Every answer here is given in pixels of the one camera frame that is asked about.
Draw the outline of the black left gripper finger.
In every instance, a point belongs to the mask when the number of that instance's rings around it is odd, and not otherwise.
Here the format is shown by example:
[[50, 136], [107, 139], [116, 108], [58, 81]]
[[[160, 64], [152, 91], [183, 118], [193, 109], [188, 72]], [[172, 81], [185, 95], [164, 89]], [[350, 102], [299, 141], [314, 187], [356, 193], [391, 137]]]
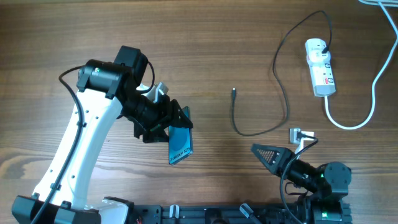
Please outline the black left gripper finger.
[[143, 134], [144, 143], [155, 143], [155, 142], [168, 142], [169, 136], [164, 131], [164, 127], [161, 124], [157, 124], [152, 129], [147, 130]]
[[172, 100], [170, 102], [171, 115], [169, 126], [175, 128], [193, 128], [193, 123], [190, 121], [188, 116], [183, 112], [177, 100]]

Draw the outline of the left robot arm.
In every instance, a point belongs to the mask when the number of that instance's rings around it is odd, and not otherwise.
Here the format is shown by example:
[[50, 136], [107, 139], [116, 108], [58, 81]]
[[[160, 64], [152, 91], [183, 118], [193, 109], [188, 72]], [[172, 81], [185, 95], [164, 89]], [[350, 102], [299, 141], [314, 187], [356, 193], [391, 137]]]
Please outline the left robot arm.
[[74, 109], [56, 155], [30, 197], [18, 196], [12, 214], [19, 223], [141, 223], [134, 203], [105, 197], [96, 207], [87, 195], [93, 168], [113, 123], [126, 118], [144, 143], [165, 142], [169, 164], [193, 153], [190, 110], [169, 98], [163, 83], [142, 84], [148, 58], [122, 46], [113, 62], [79, 66]]

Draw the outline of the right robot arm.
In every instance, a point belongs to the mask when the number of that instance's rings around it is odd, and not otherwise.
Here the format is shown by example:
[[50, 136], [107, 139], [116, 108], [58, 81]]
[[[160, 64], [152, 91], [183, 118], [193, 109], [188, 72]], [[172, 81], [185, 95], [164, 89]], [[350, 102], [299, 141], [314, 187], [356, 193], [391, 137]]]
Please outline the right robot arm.
[[[273, 175], [280, 178], [282, 205], [266, 211], [262, 219], [276, 223], [352, 223], [349, 204], [343, 202], [351, 183], [351, 169], [341, 162], [318, 167], [301, 161], [299, 155], [285, 147], [253, 144], [251, 151]], [[307, 190], [296, 193], [298, 199], [288, 204], [283, 184], [289, 180]]]

